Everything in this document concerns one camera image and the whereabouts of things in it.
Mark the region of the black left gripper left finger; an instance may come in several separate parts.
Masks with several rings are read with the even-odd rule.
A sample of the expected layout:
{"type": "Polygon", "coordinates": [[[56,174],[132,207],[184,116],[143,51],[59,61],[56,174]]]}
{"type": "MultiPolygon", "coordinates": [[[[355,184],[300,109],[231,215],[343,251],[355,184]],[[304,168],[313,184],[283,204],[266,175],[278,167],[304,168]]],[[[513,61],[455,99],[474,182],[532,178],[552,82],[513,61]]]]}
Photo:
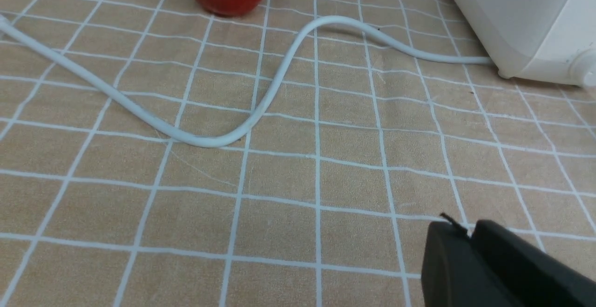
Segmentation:
{"type": "Polygon", "coordinates": [[[421,286],[426,307],[511,307],[513,301],[451,216],[428,225],[421,286]]]}

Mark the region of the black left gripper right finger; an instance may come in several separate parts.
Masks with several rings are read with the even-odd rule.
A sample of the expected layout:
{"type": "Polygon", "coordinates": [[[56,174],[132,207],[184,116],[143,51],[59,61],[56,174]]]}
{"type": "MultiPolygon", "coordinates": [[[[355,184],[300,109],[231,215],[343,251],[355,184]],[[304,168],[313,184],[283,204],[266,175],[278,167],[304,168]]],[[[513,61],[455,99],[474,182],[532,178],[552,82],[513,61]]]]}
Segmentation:
{"type": "Polygon", "coordinates": [[[471,244],[524,307],[594,307],[595,282],[491,220],[479,220],[471,244]]]}

